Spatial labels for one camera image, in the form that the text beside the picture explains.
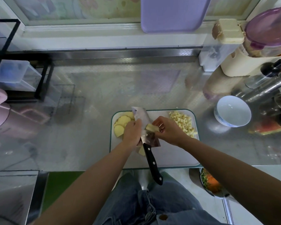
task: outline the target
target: black knife handle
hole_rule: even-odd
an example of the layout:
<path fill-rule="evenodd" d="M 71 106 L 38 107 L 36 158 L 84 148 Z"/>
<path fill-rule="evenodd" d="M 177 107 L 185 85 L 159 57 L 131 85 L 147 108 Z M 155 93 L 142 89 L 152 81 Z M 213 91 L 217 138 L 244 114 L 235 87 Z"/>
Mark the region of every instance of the black knife handle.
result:
<path fill-rule="evenodd" d="M 153 177 L 154 181 L 158 185 L 162 185 L 163 176 L 158 171 L 158 167 L 157 167 L 154 155 L 152 153 L 151 146 L 149 144 L 144 143 L 143 148 L 145 150 L 147 161 L 148 161 L 148 164 L 149 164 L 149 168 L 150 168 L 150 171 L 151 171 L 151 174 L 152 174 L 152 177 Z"/>

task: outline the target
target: knife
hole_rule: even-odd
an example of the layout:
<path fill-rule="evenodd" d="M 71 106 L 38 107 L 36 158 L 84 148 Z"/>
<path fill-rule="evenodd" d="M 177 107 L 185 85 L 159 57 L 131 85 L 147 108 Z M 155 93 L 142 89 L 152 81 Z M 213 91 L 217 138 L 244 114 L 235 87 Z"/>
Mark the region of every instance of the knife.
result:
<path fill-rule="evenodd" d="M 155 134 L 153 132 L 145 130 L 147 124 L 152 122 L 145 108 L 133 106 L 132 112 L 134 114 L 135 120 L 138 119 L 142 120 L 141 141 L 143 143 L 143 148 L 146 153 L 149 168 L 154 181 L 158 185 L 162 185 L 163 177 L 158 171 L 157 163 L 151 150 L 151 148 L 153 147 L 160 147 L 160 143 L 158 138 L 155 137 Z"/>

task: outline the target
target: hand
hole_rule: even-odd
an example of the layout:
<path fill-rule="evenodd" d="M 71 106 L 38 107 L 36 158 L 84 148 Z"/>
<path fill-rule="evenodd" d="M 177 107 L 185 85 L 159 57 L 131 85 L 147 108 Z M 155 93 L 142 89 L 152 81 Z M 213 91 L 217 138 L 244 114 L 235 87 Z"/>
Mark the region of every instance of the hand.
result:
<path fill-rule="evenodd" d="M 155 132 L 155 136 L 171 145 L 179 146 L 181 140 L 189 137 L 175 121 L 169 118 L 159 116 L 152 124 L 159 126 L 160 132 Z"/>
<path fill-rule="evenodd" d="M 125 127 L 123 143 L 133 148 L 139 143 L 141 138 L 141 120 L 130 121 Z"/>

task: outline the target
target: blue jeans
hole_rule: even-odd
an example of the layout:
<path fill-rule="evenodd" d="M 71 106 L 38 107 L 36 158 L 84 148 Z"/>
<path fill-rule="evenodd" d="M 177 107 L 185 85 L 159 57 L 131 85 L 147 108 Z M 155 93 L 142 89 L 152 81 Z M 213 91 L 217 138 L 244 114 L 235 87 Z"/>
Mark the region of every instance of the blue jeans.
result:
<path fill-rule="evenodd" d="M 151 182 L 147 190 L 131 174 L 123 175 L 94 225 L 221 224 L 183 185 L 166 172 L 161 175 L 163 185 Z"/>

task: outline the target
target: forearm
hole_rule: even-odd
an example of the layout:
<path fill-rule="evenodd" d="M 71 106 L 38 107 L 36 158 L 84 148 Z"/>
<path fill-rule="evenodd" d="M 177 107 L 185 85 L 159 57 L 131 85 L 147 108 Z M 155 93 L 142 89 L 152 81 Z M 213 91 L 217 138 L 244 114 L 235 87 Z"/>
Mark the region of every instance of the forearm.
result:
<path fill-rule="evenodd" d="M 281 181 L 196 139 L 179 144 L 262 223 L 281 223 Z"/>
<path fill-rule="evenodd" d="M 35 225 L 92 224 L 130 154 L 131 146 L 119 144 L 77 178 L 36 220 Z"/>

